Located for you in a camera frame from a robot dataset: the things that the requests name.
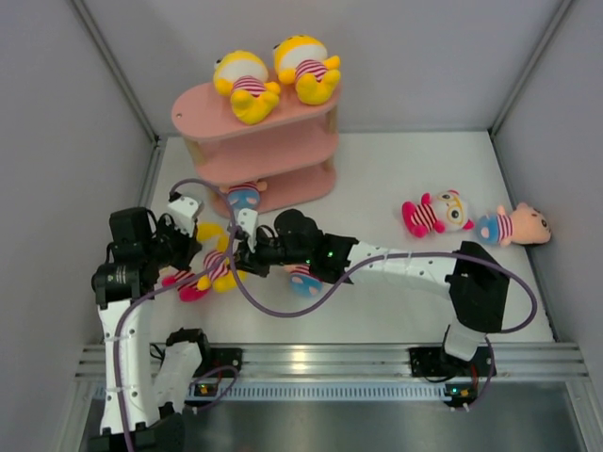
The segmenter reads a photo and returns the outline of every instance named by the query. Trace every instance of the doll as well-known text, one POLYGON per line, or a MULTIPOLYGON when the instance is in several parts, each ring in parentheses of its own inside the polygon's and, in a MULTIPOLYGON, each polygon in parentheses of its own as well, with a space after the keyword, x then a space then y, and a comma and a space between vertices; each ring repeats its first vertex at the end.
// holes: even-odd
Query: doll
POLYGON ((237 213, 241 209, 256 210, 260 203, 260 192, 266 191, 267 188, 266 181, 251 181, 235 186, 223 186, 220 191, 226 194, 228 202, 237 213))
POLYGON ((302 297, 314 297, 322 290, 322 281, 311 275, 309 268, 307 265, 284 266, 293 292, 302 297))
POLYGON ((525 202, 520 202, 509 215, 500 205, 496 215, 484 215, 478 219, 476 231, 481 242, 501 247, 507 247, 511 243, 542 244, 551 237, 546 218, 525 202))
MULTIPOLYGON (((209 268, 214 264, 228 247, 228 234, 216 223, 201 223, 197 229, 197 241, 207 247, 208 242, 212 239, 217 239, 216 247, 205 254, 203 258, 203 268, 209 268)), ((196 273, 199 273, 198 261, 193 261, 193 268, 187 271, 177 271, 165 277, 161 281, 161 285, 172 285, 184 278, 189 278, 196 273)), ((245 280, 247 273, 238 270, 238 276, 241 280, 245 280)), ((236 287, 233 271, 227 260, 222 261, 217 268, 212 270, 208 275, 203 276, 200 280, 190 282, 189 284, 178 287, 178 296, 183 302, 192 302, 202 299, 214 289, 216 292, 223 293, 232 290, 236 287)))
POLYGON ((216 61, 214 69, 214 88, 230 99, 241 122, 257 124, 279 104, 281 87, 268 81, 268 68, 251 52, 235 50, 216 61))
POLYGON ((328 57, 327 48, 307 35, 290 36, 274 46, 274 70, 283 85, 295 85, 300 101, 322 105, 341 79, 339 56, 328 57))
POLYGON ((468 210, 456 190, 443 191, 435 197, 425 193, 420 204, 407 201, 402 205, 402 219, 409 232, 421 238, 431 231, 441 234, 472 229, 468 210))

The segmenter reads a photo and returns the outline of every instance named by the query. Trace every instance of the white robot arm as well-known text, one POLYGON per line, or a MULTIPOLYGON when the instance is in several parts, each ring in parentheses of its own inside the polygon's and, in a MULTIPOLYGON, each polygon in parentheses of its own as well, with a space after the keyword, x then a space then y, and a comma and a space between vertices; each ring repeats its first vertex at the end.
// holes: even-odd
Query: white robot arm
POLYGON ((121 332, 117 328, 133 301, 154 290, 161 268, 189 270, 190 261, 201 249, 196 233, 202 210, 201 202, 177 195, 159 220, 143 207, 115 212, 109 219, 113 242, 107 247, 105 263, 92 277, 106 343, 106 403, 100 436, 90 441, 91 451, 126 450, 123 411, 136 450, 181 450, 184 425, 179 413, 190 381, 209 352, 203 331, 180 330, 167 338, 165 357, 153 382, 149 354, 153 304, 137 305, 121 332), (155 231, 149 218, 154 220, 155 231), (119 369, 114 365, 116 342, 119 369), (117 370, 122 379, 119 385, 117 370))
MULTIPOLYGON (((509 278, 483 265, 449 257, 415 257, 408 251, 325 234, 295 209, 274 220, 274 236, 257 227, 257 214, 249 209, 239 212, 237 223, 240 242, 235 262, 241 270, 266 276, 270 266, 307 263, 310 273, 326 283, 337 283, 350 273, 346 283, 392 283, 451 299, 456 318, 444 341, 444 351, 451 357, 471 361, 485 335, 502 329, 509 278)), ((496 264, 474 242, 463 242, 457 254, 496 264)))
MULTIPOLYGON (((117 332, 117 327, 133 301, 153 291, 160 268, 189 269, 200 250, 196 224, 202 207, 190 197, 175 194, 169 213, 155 222, 154 233, 147 209, 111 215, 114 242, 107 251, 114 260, 109 262, 108 252, 92 278, 106 340, 106 407, 101 435, 90 441, 92 452, 130 450, 124 448, 125 438, 135 445, 132 450, 178 452, 184 446, 180 412, 190 381, 207 356, 209 345, 203 332, 180 330, 168 338, 165 359, 153 384, 148 331, 152 303, 135 303, 122 331, 117 332), (116 341, 119 369, 114 366, 116 341), (119 385, 117 371, 122 377, 119 385)), ((449 297, 457 318, 448 327, 444 351, 465 362, 473 358, 486 333, 499 332, 502 327, 509 279, 496 271, 464 260, 417 257, 368 245, 354 237, 325 234, 295 209, 276 218, 273 236, 266 234, 265 227, 258 227, 257 218, 249 209, 238 214, 237 269, 264 277, 271 266, 306 263, 310 273, 325 283, 337 283, 342 278, 345 283, 388 282, 449 297)), ((463 242, 457 252, 496 263, 477 243, 463 242)))

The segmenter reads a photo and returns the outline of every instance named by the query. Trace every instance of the red striped shirt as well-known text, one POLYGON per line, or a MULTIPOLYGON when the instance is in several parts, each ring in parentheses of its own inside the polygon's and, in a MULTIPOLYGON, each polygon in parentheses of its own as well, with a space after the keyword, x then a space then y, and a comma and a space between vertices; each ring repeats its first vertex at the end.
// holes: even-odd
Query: red striped shirt
POLYGON ((257 189, 257 184, 255 182, 245 182, 243 184, 238 184, 236 186, 229 186, 228 194, 230 195, 231 193, 234 193, 239 190, 255 190, 255 191, 259 192, 259 190, 257 189))
POLYGON ((248 91, 253 97, 258 97, 261 93, 266 91, 266 87, 264 84, 259 81, 257 78, 252 77, 251 75, 245 75, 239 78, 234 84, 231 93, 244 89, 248 91))
POLYGON ((513 234, 513 222, 509 216, 497 215, 497 223, 499 242, 513 234))
MULTIPOLYGON (((175 275, 173 275, 173 278, 176 281, 182 281, 185 280, 186 278, 190 278, 191 276, 193 276, 194 273, 190 272, 190 271, 179 271, 177 272, 175 275)), ((197 282, 193 281, 193 282, 189 282, 188 284, 184 284, 181 285, 180 287, 178 287, 178 291, 184 289, 185 287, 196 287, 197 286, 197 282)))
POLYGON ((429 204, 417 204, 416 210, 411 216, 411 221, 414 225, 422 224, 428 231, 431 231, 437 217, 429 204))
MULTIPOLYGON (((218 259, 221 258, 221 256, 222 256, 222 253, 217 250, 210 251, 204 257, 204 267, 210 268, 211 266, 214 265, 214 263, 216 261, 218 261, 218 259)), ((228 272, 229 272, 228 266, 224 263, 224 261, 222 261, 222 263, 219 264, 215 270, 210 271, 207 276, 209 277, 209 281, 213 282, 217 278, 226 276, 228 274, 228 272)))
POLYGON ((310 278, 314 278, 317 281, 320 281, 316 276, 310 273, 310 266, 306 264, 296 264, 289 270, 289 275, 299 275, 299 276, 309 276, 310 278))
POLYGON ((305 59, 298 64, 297 68, 295 68, 295 82, 297 83, 300 77, 307 73, 312 73, 319 82, 322 80, 322 77, 326 72, 327 67, 320 61, 316 61, 315 59, 305 59))

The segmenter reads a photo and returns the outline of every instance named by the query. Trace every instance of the shelf tier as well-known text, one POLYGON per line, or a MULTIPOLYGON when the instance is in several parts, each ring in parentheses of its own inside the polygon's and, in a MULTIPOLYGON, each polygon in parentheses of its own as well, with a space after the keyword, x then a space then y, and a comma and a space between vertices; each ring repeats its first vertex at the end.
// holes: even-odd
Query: shelf tier
POLYGON ((227 98, 219 96, 211 83, 204 83, 176 100, 171 121, 183 137, 204 143, 325 115, 337 106, 340 92, 341 86, 323 105, 304 105, 292 87, 282 87, 281 101, 274 110, 260 123, 247 125, 235 117, 227 98))
MULTIPOLYGON (((333 157, 339 134, 329 133, 327 119, 288 124, 245 137, 207 143, 197 173, 217 186, 232 186, 299 170, 333 157)), ((196 150, 189 149, 193 162, 196 150)))
MULTIPOLYGON (((322 198, 333 190, 335 178, 334 168, 327 163, 271 176, 265 179, 268 189, 261 193, 257 211, 265 213, 322 198)), ((221 199, 213 198, 212 206, 219 215, 228 218, 221 199)))

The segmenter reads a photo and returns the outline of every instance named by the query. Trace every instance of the table surface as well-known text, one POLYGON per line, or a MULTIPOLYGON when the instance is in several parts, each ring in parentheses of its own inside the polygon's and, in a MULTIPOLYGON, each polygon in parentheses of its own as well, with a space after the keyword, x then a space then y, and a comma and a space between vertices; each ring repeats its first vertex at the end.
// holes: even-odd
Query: table surface
MULTIPOLYGON (((400 221, 400 206, 418 202, 424 192, 450 188, 470 202, 473 215, 503 204, 511 208, 494 150, 486 132, 341 134, 335 155, 337 182, 331 194, 301 204, 303 213, 320 229, 353 235, 374 245, 399 250, 457 250, 472 232, 430 235, 416 239, 400 221)), ((171 186, 196 173, 184 141, 169 138, 155 185, 151 208, 165 212, 171 186)), ((200 186, 182 191, 201 196, 200 186)), ((260 216, 271 225, 279 211, 260 216)), ((225 225, 207 205, 202 221, 225 225)), ((537 290, 525 250, 520 246, 488 248, 495 259, 537 290)), ((294 296, 286 274, 274 268, 266 279, 250 276, 246 286, 274 310, 298 311, 311 299, 294 296)), ((257 311, 238 291, 210 294, 195 303, 182 303, 172 291, 155 304, 151 340, 165 342, 180 327, 201 327, 213 343, 418 343, 440 342, 454 316, 449 300, 396 285, 344 285, 318 310, 294 319, 280 319, 257 311)), ((509 287, 503 328, 523 321, 530 300, 515 283, 509 287)), ((550 342, 553 340, 542 301, 534 321, 513 334, 493 334, 494 342, 550 342)))

